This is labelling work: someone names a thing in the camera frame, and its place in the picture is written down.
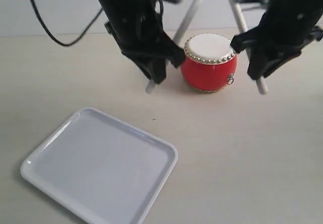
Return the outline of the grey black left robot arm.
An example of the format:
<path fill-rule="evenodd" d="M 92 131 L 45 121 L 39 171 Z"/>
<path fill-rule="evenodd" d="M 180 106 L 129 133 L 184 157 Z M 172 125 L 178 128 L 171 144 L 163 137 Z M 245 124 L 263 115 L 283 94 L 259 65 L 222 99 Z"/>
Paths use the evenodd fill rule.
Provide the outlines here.
<path fill-rule="evenodd" d="M 163 29 L 163 2 L 182 0 L 98 0 L 108 22 L 105 27 L 121 53 L 156 84 L 165 80 L 166 62 L 178 68 L 184 50 Z"/>

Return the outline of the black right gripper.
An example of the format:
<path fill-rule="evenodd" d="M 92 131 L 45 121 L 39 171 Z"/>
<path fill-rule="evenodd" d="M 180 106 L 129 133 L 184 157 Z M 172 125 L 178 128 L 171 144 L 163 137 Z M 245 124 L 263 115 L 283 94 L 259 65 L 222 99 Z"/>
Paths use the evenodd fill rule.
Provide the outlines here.
<path fill-rule="evenodd" d="M 301 46 L 322 40 L 322 0 L 274 0 L 258 27 L 235 35 L 231 48 L 249 51 L 247 74 L 252 80 L 267 78 L 302 54 Z"/>

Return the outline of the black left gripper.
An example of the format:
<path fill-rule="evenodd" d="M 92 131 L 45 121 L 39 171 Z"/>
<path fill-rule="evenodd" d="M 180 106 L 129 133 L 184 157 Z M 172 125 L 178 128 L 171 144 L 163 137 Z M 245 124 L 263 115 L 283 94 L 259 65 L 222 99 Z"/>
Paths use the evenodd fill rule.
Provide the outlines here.
<path fill-rule="evenodd" d="M 166 60 L 177 69 L 186 59 L 184 50 L 164 32 L 162 14 L 154 7 L 105 7 L 105 27 L 122 55 L 131 60 L 147 79 L 162 83 Z"/>

